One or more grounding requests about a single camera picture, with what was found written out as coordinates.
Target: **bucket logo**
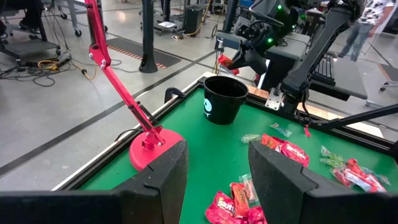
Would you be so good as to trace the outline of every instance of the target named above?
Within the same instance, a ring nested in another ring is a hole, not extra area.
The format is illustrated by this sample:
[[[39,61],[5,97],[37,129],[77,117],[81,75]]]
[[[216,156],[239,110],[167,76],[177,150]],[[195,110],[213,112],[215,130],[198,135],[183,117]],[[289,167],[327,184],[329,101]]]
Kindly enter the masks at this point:
[[[205,103],[204,103],[204,105],[205,105],[205,114],[207,115],[207,117],[209,117],[210,112],[211,112],[211,103],[210,103],[210,101],[207,100],[206,98],[205,98]]]

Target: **green table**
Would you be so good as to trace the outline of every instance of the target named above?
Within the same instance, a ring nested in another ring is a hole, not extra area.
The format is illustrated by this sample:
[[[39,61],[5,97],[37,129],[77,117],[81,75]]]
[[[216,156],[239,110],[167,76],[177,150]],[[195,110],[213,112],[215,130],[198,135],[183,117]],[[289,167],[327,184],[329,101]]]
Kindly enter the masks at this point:
[[[330,168],[320,162],[321,146],[325,146],[345,159],[355,158],[361,166],[387,176],[391,185],[385,185],[386,190],[398,191],[398,168],[391,156],[315,129],[310,129],[312,137],[308,138],[298,123],[262,110],[261,103],[256,104],[255,96],[251,103],[241,107],[232,124],[213,124],[203,115],[204,90],[192,86],[190,92],[186,99],[174,99],[157,113],[165,128],[180,133],[188,142],[188,182],[180,223],[206,223],[204,212],[215,193],[222,190],[229,195],[230,183],[238,182],[239,176],[250,172],[248,145],[241,142],[245,134],[267,133],[289,140],[310,156],[310,170],[334,179]],[[270,127],[274,123],[293,134],[287,139]],[[109,190],[136,174],[128,154],[133,137],[134,133],[125,138],[124,144],[108,149],[58,189]]]

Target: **black box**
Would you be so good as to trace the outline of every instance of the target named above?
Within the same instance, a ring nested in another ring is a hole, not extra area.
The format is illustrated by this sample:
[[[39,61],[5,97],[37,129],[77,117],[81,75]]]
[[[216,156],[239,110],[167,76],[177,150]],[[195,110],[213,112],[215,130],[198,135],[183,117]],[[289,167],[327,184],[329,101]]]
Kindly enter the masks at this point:
[[[200,33],[201,16],[203,15],[203,8],[200,6],[187,6],[184,18],[185,34],[192,34],[191,37],[196,37]]]

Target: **caution tape stripe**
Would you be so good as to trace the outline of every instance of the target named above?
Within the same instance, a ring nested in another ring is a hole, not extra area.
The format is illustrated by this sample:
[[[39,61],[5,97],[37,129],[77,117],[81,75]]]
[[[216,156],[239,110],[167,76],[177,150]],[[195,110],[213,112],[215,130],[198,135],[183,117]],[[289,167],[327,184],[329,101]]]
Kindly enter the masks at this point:
[[[114,47],[114,46],[111,46],[111,45],[108,45],[108,48],[111,49],[111,50],[115,50],[115,51],[117,51],[117,52],[119,52],[119,53],[125,54],[125,55],[127,55],[127,56],[133,57],[133,58],[135,58],[135,59],[142,60],[142,57],[141,57],[141,56],[135,55],[135,54],[133,54],[133,53],[131,53],[131,52],[122,50],[122,49],[120,49],[120,48],[117,48],[117,47]],[[162,65],[161,63],[156,63],[156,66],[159,67],[159,68],[167,68],[165,65]]]

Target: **green felt surface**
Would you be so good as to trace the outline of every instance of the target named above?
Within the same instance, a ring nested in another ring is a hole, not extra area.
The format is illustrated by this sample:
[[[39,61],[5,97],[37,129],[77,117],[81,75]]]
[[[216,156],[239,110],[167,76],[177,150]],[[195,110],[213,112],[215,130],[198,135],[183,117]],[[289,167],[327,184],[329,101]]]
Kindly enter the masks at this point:
[[[286,139],[270,128],[274,123],[279,123],[293,132],[288,140],[305,150],[310,156],[308,168],[318,174],[334,179],[329,173],[329,167],[319,162],[323,145],[345,159],[353,157],[361,166],[386,175],[392,185],[385,185],[385,188],[388,191],[398,191],[398,169],[393,158],[314,129],[310,130],[312,137],[307,138],[299,124],[247,105],[241,107],[232,124],[213,124],[203,115],[202,89],[192,93],[161,123],[165,128],[180,133],[188,141],[188,183],[180,223],[207,223],[204,212],[215,193],[222,190],[230,195],[229,184],[238,182],[239,176],[249,173],[248,145],[240,140],[244,134],[267,133]],[[81,189],[112,189],[135,173],[126,151]]]

